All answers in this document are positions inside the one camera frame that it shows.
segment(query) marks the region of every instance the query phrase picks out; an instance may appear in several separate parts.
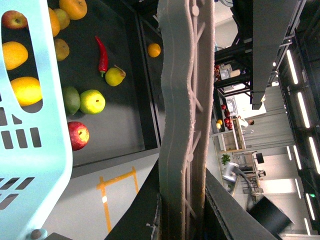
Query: lemon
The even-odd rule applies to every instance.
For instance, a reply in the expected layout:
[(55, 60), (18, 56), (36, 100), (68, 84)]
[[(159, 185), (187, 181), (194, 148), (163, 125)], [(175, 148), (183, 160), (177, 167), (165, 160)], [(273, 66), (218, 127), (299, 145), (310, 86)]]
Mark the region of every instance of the lemon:
[(157, 43), (151, 43), (148, 46), (147, 50), (148, 50), (149, 56), (152, 58), (158, 57), (161, 53), (161, 48), (160, 48), (159, 44), (157, 44)]
[(28, 59), (28, 50), (21, 43), (8, 41), (2, 44), (5, 68), (12, 70), (19, 67)]
[(21, 107), (29, 106), (42, 99), (40, 82), (32, 76), (18, 77), (11, 82), (11, 87)]

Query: ceiling light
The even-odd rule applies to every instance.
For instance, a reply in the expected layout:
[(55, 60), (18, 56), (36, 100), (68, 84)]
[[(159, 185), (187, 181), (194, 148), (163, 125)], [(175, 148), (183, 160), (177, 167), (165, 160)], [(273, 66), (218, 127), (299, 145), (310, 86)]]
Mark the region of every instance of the ceiling light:
[(298, 191), (299, 198), (301, 199), (301, 193), (300, 193), (300, 189), (299, 189), (299, 185), (298, 185), (298, 180), (297, 179), (294, 179), (294, 180), (295, 180), (296, 190)]
[(309, 205), (309, 210), (310, 210), (310, 213), (311, 213), (311, 218), (312, 218), (312, 220), (315, 220), (316, 218), (315, 218), (314, 210), (312, 209), (312, 205), (311, 205), (311, 201), (310, 201), (309, 194), (306, 193), (305, 196), (306, 196), (306, 201), (308, 202), (308, 205)]
[(300, 162), (300, 158), (299, 158), (299, 154), (298, 154), (298, 150), (296, 145), (293, 146), (293, 150), (294, 150), (294, 154), (295, 154), (295, 159), (296, 159), (296, 163), (298, 164), (298, 168), (301, 170), (301, 162)]
[(290, 159), (290, 161), (291, 161), (291, 160), (292, 160), (292, 157), (291, 157), (291, 152), (290, 152), (289, 146), (286, 146), (286, 150), (288, 151), (289, 159)]
[(298, 84), (298, 78), (297, 78), (297, 74), (296, 74), (296, 69), (295, 69), (294, 61), (292, 60), (292, 56), (291, 56), (290, 50), (286, 51), (286, 55), (288, 57), (288, 61), (289, 61), (290, 69), (291, 69), (291, 74), (292, 74), (292, 78), (293, 78), (293, 82), (294, 82), (294, 84)]
[(318, 154), (317, 154), (317, 150), (316, 150), (314, 139), (312, 137), (309, 137), (309, 141), (310, 141), (310, 146), (311, 146), (311, 151), (312, 151), (312, 155), (313, 155), (313, 160), (314, 160), (314, 163), (315, 163), (316, 171), (318, 172), (318, 174), (320, 174), (320, 162), (319, 162), (319, 158), (318, 158)]
[(309, 224), (308, 224), (308, 220), (306, 218), (304, 218), (304, 223), (305, 223), (306, 232), (310, 236)]
[(308, 115), (307, 115), (305, 102), (304, 102), (304, 99), (302, 97), (301, 92), (298, 92), (298, 99), (299, 99), (300, 109), (301, 109), (302, 116), (303, 116), (304, 125), (308, 129), (308, 128), (310, 128), (310, 123), (309, 123), (309, 119), (308, 119)]

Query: red chili pepper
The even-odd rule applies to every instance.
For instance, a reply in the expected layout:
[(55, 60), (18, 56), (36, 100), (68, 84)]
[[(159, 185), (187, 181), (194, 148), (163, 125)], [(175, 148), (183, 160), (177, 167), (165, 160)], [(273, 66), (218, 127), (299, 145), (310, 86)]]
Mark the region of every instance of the red chili pepper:
[(101, 77), (104, 77), (104, 74), (108, 70), (108, 54), (105, 45), (102, 43), (100, 38), (98, 36), (94, 37), (97, 41), (100, 49), (100, 61), (99, 61), (99, 71), (101, 73)]

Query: pear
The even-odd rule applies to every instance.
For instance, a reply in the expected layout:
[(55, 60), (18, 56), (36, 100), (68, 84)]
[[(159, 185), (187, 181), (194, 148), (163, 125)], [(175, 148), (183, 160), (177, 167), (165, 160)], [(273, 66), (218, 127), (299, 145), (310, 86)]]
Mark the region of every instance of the pear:
[(118, 86), (124, 78), (126, 77), (126, 72), (123, 71), (120, 67), (114, 65), (106, 71), (105, 73), (105, 81), (112, 87)]

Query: apple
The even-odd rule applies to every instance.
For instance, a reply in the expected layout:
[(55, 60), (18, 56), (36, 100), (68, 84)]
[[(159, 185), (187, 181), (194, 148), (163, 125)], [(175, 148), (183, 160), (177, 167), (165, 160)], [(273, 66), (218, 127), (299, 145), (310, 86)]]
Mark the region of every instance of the apple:
[(98, 90), (90, 89), (80, 94), (80, 110), (84, 114), (99, 114), (106, 106), (104, 96)]
[(20, 12), (10, 10), (2, 15), (2, 25), (8, 29), (23, 29), (28, 25), (27, 18)]
[(88, 11), (85, 0), (59, 0), (59, 6), (69, 15), (71, 20), (82, 19)]
[(228, 109), (224, 110), (224, 116), (226, 118), (229, 118), (230, 117), (230, 111)]
[(68, 122), (69, 136), (71, 140), (72, 151), (82, 149), (89, 142), (89, 130), (82, 122)]

